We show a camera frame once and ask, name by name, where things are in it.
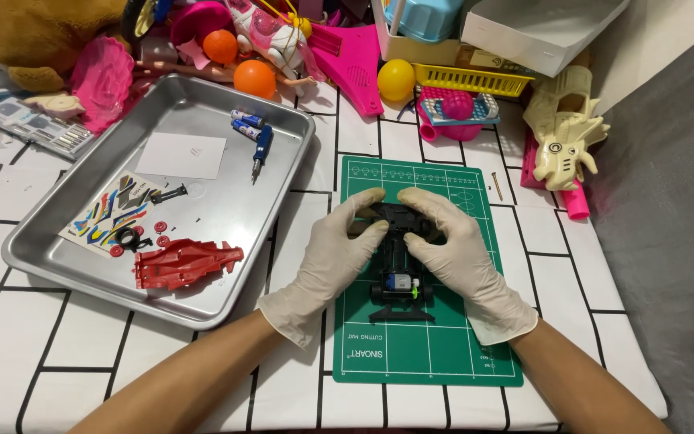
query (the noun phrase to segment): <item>metal tray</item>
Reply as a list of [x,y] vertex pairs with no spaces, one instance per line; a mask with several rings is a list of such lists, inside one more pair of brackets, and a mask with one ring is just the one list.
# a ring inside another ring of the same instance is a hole
[[[256,185],[251,185],[255,143],[232,130],[229,111],[234,109],[255,113],[274,128]],[[245,259],[232,273],[212,272],[189,288],[171,292],[138,290],[131,252],[107,259],[57,235],[122,171],[135,172],[143,145],[154,131],[227,139],[215,181],[143,175],[159,185],[168,182],[167,190],[181,183],[204,187],[197,198],[181,196],[157,205],[143,227],[144,237],[152,240],[157,238],[153,224],[162,220],[169,225],[165,235],[171,240],[226,240],[242,247]],[[240,296],[313,134],[314,121],[307,113],[195,78],[162,77],[15,227],[2,246],[2,257],[15,269],[134,311],[195,330],[213,328],[229,317]]]

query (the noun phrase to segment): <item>white tablecloth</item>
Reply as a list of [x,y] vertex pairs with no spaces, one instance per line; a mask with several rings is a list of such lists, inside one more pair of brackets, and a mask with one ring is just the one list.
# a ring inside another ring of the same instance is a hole
[[[324,84],[303,98],[294,98],[290,90],[282,95],[283,104],[313,115],[317,137],[234,317],[251,311],[260,293],[275,291],[294,277],[312,223],[339,203],[342,154],[480,168],[490,187],[507,282],[546,321],[666,417],[665,401],[641,355],[591,223],[570,221],[559,195],[519,186],[525,137],[521,105],[500,100],[502,122],[485,128],[474,141],[441,137],[432,144],[419,137],[415,114],[404,113],[396,121],[403,104],[386,107],[377,120],[361,118],[347,99]],[[14,225],[69,166],[18,141],[0,149],[0,249]],[[200,431],[558,428],[559,421],[530,381],[519,389],[334,382],[333,321],[331,307],[322,345],[305,352],[286,343],[270,354]],[[0,432],[63,432],[105,397],[198,337],[192,330],[12,270],[0,255]]]

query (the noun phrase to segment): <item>gray fabric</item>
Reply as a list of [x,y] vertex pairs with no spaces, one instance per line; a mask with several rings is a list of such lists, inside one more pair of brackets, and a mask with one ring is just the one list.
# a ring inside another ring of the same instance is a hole
[[605,117],[593,223],[667,423],[694,433],[694,46]]

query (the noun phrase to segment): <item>screwdriver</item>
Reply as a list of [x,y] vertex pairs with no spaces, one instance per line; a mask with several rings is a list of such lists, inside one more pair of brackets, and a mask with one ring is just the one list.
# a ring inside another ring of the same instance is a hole
[[258,178],[258,174],[261,172],[261,166],[264,165],[264,160],[267,159],[270,143],[272,143],[272,127],[265,125],[261,127],[261,133],[258,134],[258,139],[256,140],[256,153],[253,154],[253,172],[251,172],[252,184],[256,184],[256,178]]

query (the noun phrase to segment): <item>plastic basket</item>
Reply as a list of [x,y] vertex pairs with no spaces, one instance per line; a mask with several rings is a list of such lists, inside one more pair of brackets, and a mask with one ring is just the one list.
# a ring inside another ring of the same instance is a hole
[[416,81],[419,84],[467,92],[519,96],[529,80],[534,80],[534,78],[527,76],[462,70],[448,66],[422,65],[420,63],[413,63],[413,65]]

